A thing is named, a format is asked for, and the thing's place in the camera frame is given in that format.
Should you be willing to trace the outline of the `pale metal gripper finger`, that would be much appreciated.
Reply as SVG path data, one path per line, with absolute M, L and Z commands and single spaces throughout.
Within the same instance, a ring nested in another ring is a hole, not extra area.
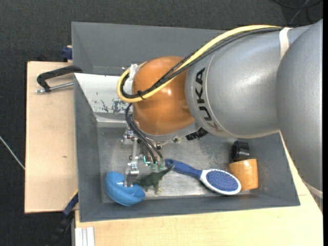
M 125 169 L 124 186 L 131 187 L 139 176 L 139 168 L 137 162 L 129 162 Z

